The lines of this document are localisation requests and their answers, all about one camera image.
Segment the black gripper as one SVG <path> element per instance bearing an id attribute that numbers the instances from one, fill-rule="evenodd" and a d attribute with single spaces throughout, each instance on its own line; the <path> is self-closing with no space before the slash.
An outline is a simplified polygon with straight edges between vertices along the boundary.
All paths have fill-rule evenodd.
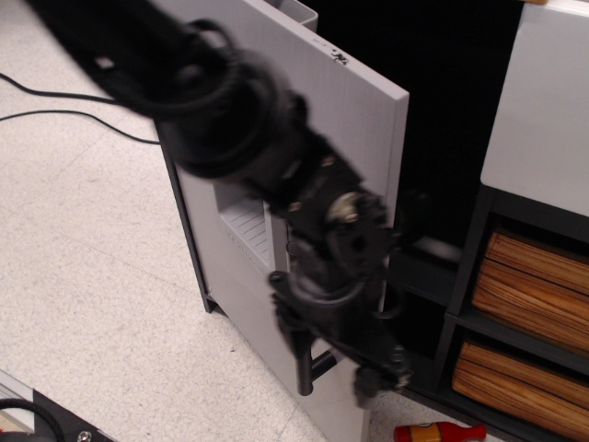
<path id="1" fill-rule="evenodd" d="M 278 271 L 269 283 L 279 330 L 296 360 L 310 360 L 313 341 L 321 339 L 358 365 L 353 382 L 358 407 L 370 408 L 381 391 L 410 383 L 407 353 L 373 311 L 367 284 L 328 293 L 307 277 Z"/>

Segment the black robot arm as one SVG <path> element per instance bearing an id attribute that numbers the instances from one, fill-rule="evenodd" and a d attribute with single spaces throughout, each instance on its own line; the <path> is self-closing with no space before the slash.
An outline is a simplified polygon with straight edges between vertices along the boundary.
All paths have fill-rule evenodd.
<path id="1" fill-rule="evenodd" d="M 32 9 L 118 103 L 153 119 L 191 175 L 243 186 L 292 228 L 294 266 L 269 275 L 278 327 L 309 395 L 330 370 L 316 339 L 357 365 L 366 407 L 410 381 L 407 354 L 380 312 L 398 233 L 380 198 L 307 122 L 286 78 L 210 19 L 182 24 L 147 1 L 35 1 Z"/>

